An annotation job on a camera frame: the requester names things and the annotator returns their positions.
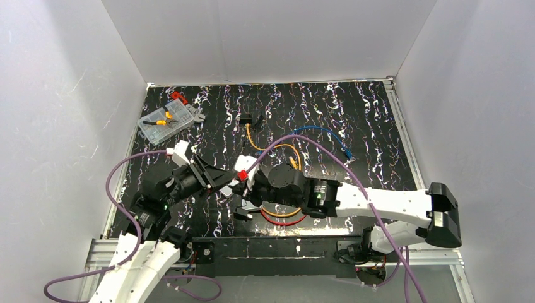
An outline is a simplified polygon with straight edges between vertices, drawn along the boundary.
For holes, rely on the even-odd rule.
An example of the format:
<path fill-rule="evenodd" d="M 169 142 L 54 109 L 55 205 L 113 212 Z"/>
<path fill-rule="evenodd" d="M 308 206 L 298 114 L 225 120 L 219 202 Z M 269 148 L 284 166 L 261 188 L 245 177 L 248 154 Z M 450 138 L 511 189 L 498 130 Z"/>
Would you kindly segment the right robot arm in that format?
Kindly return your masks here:
<path fill-rule="evenodd" d="M 233 192 L 260 208 L 269 202 L 299 208 L 318 219 L 374 217 L 378 226 L 363 232 L 363 253 L 389 254 L 397 247 L 422 242 L 447 249 L 462 245 L 458 201 L 440 182 L 415 191 L 365 189 L 306 177 L 287 164 L 275 166 L 268 174 L 257 167 L 241 170 L 238 179 Z"/>

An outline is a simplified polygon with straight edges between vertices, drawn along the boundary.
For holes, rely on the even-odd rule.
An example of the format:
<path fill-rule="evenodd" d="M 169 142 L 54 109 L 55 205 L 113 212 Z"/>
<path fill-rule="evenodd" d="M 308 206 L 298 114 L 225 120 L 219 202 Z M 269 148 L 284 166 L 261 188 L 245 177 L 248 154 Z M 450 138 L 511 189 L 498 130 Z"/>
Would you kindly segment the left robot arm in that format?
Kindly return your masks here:
<path fill-rule="evenodd" d="M 132 221 L 121 232 L 111 269 L 103 274 L 90 302 L 146 302 L 190 239 L 184 229 L 168 226 L 171 207 L 222 189 L 237 175 L 236 170 L 219 169 L 198 156 L 147 171 L 127 210 Z"/>

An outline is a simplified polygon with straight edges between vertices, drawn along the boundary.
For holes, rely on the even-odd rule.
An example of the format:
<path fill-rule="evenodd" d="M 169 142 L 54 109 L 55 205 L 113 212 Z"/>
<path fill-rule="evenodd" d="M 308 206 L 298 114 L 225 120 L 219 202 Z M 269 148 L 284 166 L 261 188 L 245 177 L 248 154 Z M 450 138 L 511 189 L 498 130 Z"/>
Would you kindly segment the white network switch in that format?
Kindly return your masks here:
<path fill-rule="evenodd" d="M 223 188 L 220 189 L 220 193 L 226 197 L 226 198 L 229 198 L 233 195 L 233 191 L 232 191 L 232 188 L 230 186 L 225 186 Z"/>
<path fill-rule="evenodd" d="M 233 169 L 237 172 L 237 176 L 240 180 L 254 176 L 258 169 L 256 160 L 255 157 L 245 155 L 240 155 L 237 158 Z"/>

